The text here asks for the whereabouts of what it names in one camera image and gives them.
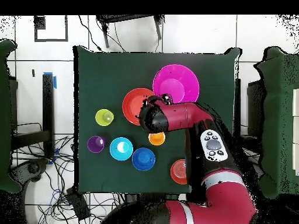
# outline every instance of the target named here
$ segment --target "robot control button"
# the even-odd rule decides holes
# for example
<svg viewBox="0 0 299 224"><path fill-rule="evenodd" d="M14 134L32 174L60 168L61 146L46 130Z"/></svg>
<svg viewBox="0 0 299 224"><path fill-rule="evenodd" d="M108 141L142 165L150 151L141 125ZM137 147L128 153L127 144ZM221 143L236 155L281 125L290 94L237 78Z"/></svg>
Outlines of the robot control button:
<svg viewBox="0 0 299 224"><path fill-rule="evenodd" d="M210 151L217 151L221 149L221 143L218 140L209 140L206 145L207 149Z"/></svg>

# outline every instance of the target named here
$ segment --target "blue cup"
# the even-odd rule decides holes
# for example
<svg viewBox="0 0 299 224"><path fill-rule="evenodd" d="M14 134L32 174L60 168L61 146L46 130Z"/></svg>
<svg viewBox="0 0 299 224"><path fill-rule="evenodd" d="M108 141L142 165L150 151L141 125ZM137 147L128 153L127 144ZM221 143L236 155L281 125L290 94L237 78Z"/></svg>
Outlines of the blue cup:
<svg viewBox="0 0 299 224"><path fill-rule="evenodd" d="M133 166L139 171L147 171L155 164L155 154L147 148L136 149L132 155Z"/></svg>
<svg viewBox="0 0 299 224"><path fill-rule="evenodd" d="M116 138L110 144L110 154L116 160L127 160L133 153L133 145L127 138Z"/></svg>

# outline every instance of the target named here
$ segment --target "black chair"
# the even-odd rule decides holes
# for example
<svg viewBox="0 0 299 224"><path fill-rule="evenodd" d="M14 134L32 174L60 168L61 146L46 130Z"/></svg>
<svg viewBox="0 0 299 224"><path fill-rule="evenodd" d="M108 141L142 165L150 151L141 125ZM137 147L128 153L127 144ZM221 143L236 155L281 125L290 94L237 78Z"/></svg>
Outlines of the black chair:
<svg viewBox="0 0 299 224"><path fill-rule="evenodd" d="M162 19L164 18L164 15L96 15L97 20L102 25L106 48L109 48L108 37L107 37L109 23L122 22L124 20L133 20L133 19L144 18L144 17L149 17L149 16L154 17L157 35L160 40L162 37L161 37L159 24L161 24Z"/></svg>

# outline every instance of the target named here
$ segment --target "red bowl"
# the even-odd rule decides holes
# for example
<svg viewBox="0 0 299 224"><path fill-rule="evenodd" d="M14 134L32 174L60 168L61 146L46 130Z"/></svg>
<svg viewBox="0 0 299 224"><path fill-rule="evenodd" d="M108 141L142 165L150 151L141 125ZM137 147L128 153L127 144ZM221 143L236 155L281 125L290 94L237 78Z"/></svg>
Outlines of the red bowl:
<svg viewBox="0 0 299 224"><path fill-rule="evenodd" d="M154 95L153 91L145 88L137 88L129 91L123 100L123 113L126 119L134 125L140 125L139 116L142 101Z"/></svg>

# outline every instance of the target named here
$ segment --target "white tile floor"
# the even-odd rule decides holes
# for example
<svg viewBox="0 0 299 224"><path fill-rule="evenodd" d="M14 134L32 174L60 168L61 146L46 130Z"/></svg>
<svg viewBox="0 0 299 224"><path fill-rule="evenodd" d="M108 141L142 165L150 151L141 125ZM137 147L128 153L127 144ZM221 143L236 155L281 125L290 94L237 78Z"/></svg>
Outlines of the white tile floor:
<svg viewBox="0 0 299 224"><path fill-rule="evenodd" d="M12 76L19 81L18 88L18 124L38 122L42 124L41 75L52 72L57 77L55 93L55 138L72 137L74 133L74 98L73 98L73 53L72 46L82 45L97 51L96 43L103 51L122 51L109 38L110 47L105 47L102 31L96 23L95 16L81 16L82 23L88 26L92 36L84 28L78 16L68 16L68 42L34 42L33 16L0 16L0 39L16 41L18 48L8 57L8 67ZM163 26L163 42L159 42L157 52L164 53L224 53L231 47L239 47L243 53L240 57L239 77L241 78L241 124L247 125L247 95L249 82L260 79L253 64L263 57L268 46L279 46L288 53L298 49L298 35L291 36L293 23L286 23L275 15L166 15ZM116 23L117 36L126 51L154 52L158 37L152 17ZM64 17L46 16L46 29L38 31L39 39L63 39ZM117 40L114 25L110 25L109 35ZM25 125L19 132L39 130L38 125ZM72 155L70 143L61 152ZM21 153L20 158L27 157ZM67 164L63 177L66 188L74 183L72 163ZM47 165L46 172L51 177L54 188L58 188L57 171L53 165ZM37 183L30 183L26 193L26 214L29 224L37 224L41 217L38 205L45 211L51 201L53 191L50 180L44 173ZM112 208L111 194L88 194L87 203L92 213L104 217ZM68 211L68 217L74 213ZM97 218L90 217L87 224L99 224ZM55 221L52 224L66 224ZM69 224L78 224L70 220Z"/></svg>

